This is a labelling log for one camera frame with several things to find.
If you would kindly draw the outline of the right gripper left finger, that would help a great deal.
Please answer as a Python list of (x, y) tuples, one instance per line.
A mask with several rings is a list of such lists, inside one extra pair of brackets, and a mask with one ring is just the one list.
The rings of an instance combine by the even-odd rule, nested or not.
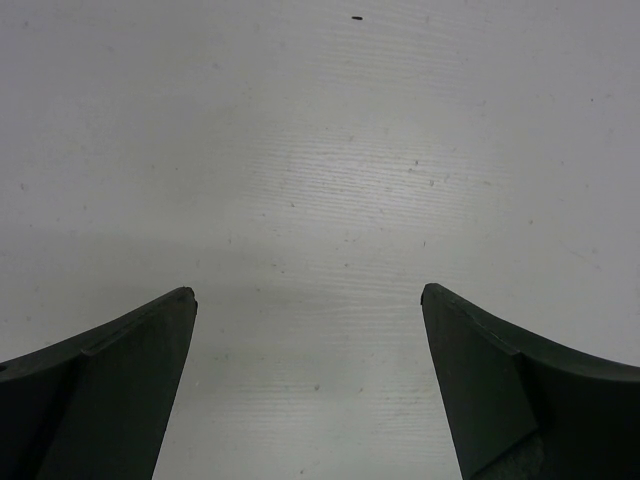
[(152, 478), (197, 309), (180, 287), (2, 362), (2, 478)]

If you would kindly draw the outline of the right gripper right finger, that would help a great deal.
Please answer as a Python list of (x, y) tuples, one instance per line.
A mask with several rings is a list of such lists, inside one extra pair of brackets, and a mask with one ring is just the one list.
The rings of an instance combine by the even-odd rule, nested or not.
[(436, 283), (421, 307), (463, 478), (638, 478), (637, 367), (534, 334)]

